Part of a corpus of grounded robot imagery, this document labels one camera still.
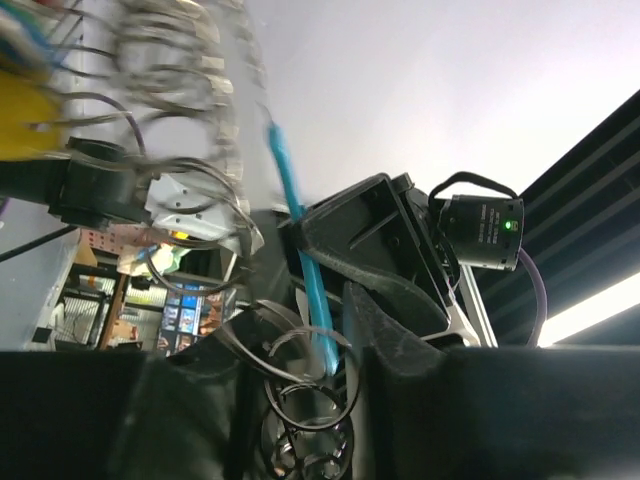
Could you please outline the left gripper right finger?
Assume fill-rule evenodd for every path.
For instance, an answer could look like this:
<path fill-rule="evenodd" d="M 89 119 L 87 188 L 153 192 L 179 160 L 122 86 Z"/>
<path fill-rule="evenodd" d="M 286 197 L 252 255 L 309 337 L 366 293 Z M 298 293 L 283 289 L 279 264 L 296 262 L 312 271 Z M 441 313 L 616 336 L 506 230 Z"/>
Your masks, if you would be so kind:
<path fill-rule="evenodd" d="M 362 366 L 357 479 L 635 479 L 635 349 L 439 351 L 356 284 L 344 326 Z"/>

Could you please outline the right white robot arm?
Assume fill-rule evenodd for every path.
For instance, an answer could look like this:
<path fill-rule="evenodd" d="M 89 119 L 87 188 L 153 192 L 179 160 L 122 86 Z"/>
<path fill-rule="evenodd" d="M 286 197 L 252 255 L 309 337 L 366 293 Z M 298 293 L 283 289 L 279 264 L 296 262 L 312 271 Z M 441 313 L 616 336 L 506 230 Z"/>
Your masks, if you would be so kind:
<path fill-rule="evenodd" d="M 480 339 L 460 310 L 455 291 L 473 285 L 473 267 L 513 271 L 523 265 L 534 285 L 536 317 L 528 345 L 537 345 L 547 320 L 547 294 L 522 248 L 524 201 L 510 188 L 458 172 L 430 193 L 409 175 L 379 173 L 307 209 L 282 218 L 278 232 L 298 285 L 299 253 L 309 255 L 330 302 L 351 282 L 402 326 L 426 341 L 455 335 Z"/>

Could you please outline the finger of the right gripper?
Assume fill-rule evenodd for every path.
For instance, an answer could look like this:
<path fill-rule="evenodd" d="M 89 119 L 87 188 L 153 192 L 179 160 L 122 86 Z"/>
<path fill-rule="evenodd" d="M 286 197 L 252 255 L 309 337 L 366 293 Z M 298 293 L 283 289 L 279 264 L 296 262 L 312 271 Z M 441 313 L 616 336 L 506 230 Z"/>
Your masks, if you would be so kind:
<path fill-rule="evenodd" d="M 312 206 L 299 221 L 280 218 L 291 274 L 302 274 L 294 257 L 302 250 L 319 264 L 331 298 L 353 282 L 417 336 L 444 333 L 450 287 L 416 193 L 408 174 L 380 173 Z"/>

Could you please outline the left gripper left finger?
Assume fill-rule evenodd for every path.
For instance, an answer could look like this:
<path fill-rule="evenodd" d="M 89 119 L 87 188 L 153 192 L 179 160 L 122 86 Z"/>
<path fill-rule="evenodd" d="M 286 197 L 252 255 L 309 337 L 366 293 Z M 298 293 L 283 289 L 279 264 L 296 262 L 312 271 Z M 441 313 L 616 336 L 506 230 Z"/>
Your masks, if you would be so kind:
<path fill-rule="evenodd" d="M 5 352 L 5 479 L 263 479 L 262 386 L 218 334 L 165 357 Z"/>

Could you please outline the yellow tagged key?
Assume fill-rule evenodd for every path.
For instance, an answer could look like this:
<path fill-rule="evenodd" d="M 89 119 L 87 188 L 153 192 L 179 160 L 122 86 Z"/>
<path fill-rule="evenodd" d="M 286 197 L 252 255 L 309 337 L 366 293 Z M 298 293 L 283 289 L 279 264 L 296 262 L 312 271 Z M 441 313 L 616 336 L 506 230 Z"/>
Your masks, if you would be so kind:
<path fill-rule="evenodd" d="M 62 106 L 18 75 L 1 71 L 1 161 L 36 159 L 63 146 L 65 129 L 56 124 Z"/>

